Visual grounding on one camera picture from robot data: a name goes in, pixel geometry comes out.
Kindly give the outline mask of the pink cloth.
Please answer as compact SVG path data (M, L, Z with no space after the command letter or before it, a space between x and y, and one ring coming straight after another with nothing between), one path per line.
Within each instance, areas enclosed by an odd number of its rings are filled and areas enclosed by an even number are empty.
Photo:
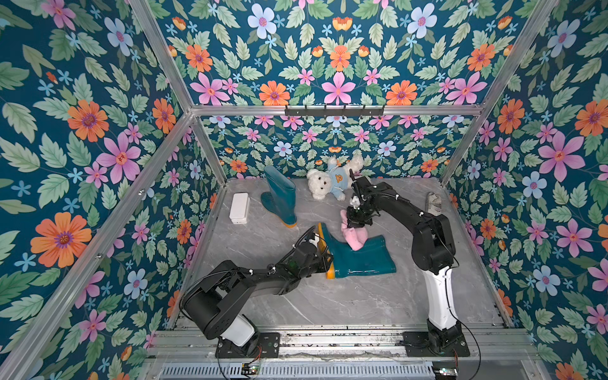
M341 232L345 239L345 242L354 251L361 250L368 239L368 232L365 227L355 228L348 226L347 211L340 211L341 217Z

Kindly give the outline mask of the green rubber boot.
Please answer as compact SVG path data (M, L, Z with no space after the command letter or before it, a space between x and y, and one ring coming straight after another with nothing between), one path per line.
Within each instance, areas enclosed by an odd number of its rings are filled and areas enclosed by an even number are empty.
M330 234L324 223L318 224L318 233L332 254L332 268L326 272L328 280L350 276L382 276L397 272L383 236L369 237L361 250L354 251L344 241Z
M273 166L264 168L269 191L261 194L262 206L276 215L288 228L297 224L295 214L296 186Z

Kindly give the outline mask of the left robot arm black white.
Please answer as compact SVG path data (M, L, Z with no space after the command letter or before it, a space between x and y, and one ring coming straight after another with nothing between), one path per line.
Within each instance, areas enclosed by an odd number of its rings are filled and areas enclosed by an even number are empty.
M333 255L323 241L304 240L282 259L265 269L239 267L226 260L203 276L181 296L179 310L208 340L226 340L250 353L260 333L242 309L254 297L282 296L294 291L302 280L326 273Z

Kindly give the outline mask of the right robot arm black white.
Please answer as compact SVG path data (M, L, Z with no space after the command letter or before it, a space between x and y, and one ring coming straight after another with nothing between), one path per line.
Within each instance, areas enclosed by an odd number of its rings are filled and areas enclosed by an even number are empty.
M354 173L350 177L354 195L346 211L348 226L370 226L376 215L385 212L413 236L411 254L424 274L429 304L426 347L446 351L462 338L462 323L453 307L452 275L458 261L449 219L417 207L386 182L373 184Z

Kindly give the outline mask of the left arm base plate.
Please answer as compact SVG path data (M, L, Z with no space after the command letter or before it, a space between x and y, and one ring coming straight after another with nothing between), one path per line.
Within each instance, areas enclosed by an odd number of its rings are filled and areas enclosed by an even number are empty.
M216 359L275 359L279 357L280 338L278 332L255 332L243 346L220 337L215 351Z

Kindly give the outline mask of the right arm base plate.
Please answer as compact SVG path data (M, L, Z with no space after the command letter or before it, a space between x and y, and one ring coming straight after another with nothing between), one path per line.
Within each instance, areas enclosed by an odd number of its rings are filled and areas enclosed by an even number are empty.
M409 357L470 357L470 349L462 334L442 340L434 332L404 332L402 345Z

